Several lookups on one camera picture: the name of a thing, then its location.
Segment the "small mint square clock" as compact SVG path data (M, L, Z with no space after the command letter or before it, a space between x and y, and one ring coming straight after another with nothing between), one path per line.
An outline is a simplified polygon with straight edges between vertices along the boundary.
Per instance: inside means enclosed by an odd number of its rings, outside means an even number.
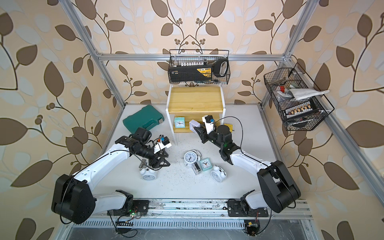
M205 158L199 161L201 165L201 169L203 172L206 172L208 170L211 170L213 168L213 165L211 163L211 160L209 158Z

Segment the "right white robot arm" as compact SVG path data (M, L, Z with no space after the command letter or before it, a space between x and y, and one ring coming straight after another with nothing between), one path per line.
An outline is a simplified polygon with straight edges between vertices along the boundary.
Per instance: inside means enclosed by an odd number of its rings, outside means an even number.
M210 142L217 146L225 162L257 177L260 191L252 190L241 197L240 206L244 214L267 207L280 213L285 208L291 208L291 204L301 197L299 187L283 162L263 161L242 152L241 147L233 142L228 126L220 125L210 132L205 127L194 127L194 131L203 144Z

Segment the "mint square alarm clock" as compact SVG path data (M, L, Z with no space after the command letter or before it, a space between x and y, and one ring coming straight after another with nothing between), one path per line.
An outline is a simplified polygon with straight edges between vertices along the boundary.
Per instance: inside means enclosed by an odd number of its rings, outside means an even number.
M175 117L174 126L177 129L185 128L186 127L185 117Z

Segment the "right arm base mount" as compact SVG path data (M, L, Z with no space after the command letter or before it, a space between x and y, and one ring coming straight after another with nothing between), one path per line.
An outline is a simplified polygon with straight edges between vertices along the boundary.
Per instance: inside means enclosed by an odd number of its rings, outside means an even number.
M268 205L261 191L249 191L239 200L229 199L227 202L229 217L268 217Z

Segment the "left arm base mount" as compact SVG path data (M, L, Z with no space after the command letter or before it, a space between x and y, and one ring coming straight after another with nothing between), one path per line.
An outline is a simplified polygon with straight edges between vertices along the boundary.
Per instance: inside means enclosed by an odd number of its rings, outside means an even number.
M121 208L116 210L109 210L109 213L113 216L129 216L131 218L140 218L145 216L149 210L149 200L134 200L132 194L123 190L116 190L117 193L126 197L124 204Z

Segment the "transparent grey square clock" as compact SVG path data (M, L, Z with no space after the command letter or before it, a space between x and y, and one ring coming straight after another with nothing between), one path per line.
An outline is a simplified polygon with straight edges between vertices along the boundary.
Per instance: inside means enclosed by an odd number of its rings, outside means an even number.
M199 163L194 163L192 165L192 169L193 169L195 175L199 175L202 172L202 169L200 168Z

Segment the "lilac square alarm clock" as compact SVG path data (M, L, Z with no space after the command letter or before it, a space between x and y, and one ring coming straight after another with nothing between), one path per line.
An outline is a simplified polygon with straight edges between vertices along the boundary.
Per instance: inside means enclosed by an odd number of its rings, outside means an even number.
M194 132L194 133L197 133L197 131L195 130L195 128L200 128L201 127L201 124L195 120L191 120L189 121L189 129Z

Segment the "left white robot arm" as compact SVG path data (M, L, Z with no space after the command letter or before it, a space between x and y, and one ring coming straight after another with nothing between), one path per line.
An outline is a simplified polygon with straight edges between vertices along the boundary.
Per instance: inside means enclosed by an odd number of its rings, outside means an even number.
M171 141L161 135L149 145L151 136L150 131L138 128L135 133L117 139L109 150L83 170L60 176L55 184L52 212L75 224L106 211L116 211L122 215L133 212L132 194L123 190L111 194L95 194L93 191L115 167L132 156L152 173L170 166L165 149L171 147Z

